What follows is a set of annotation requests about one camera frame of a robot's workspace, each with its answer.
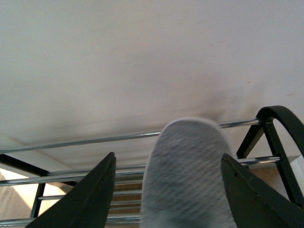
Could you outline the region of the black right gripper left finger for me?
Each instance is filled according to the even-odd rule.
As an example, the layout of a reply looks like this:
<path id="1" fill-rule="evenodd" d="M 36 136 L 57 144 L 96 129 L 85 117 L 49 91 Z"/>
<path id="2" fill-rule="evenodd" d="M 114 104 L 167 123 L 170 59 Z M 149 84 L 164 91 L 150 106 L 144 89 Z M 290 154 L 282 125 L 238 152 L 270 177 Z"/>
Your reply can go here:
<path id="1" fill-rule="evenodd" d="M 109 153 L 28 228 L 104 228 L 114 192 L 116 157 Z"/>

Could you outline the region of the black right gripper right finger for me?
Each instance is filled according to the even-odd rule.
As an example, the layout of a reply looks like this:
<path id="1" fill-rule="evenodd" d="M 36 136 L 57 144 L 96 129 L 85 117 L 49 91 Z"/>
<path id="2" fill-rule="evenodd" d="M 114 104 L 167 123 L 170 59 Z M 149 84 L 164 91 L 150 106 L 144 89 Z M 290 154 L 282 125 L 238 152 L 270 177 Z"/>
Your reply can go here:
<path id="1" fill-rule="evenodd" d="M 304 210 L 230 155 L 221 158 L 226 197 L 238 228 L 302 228 Z"/>

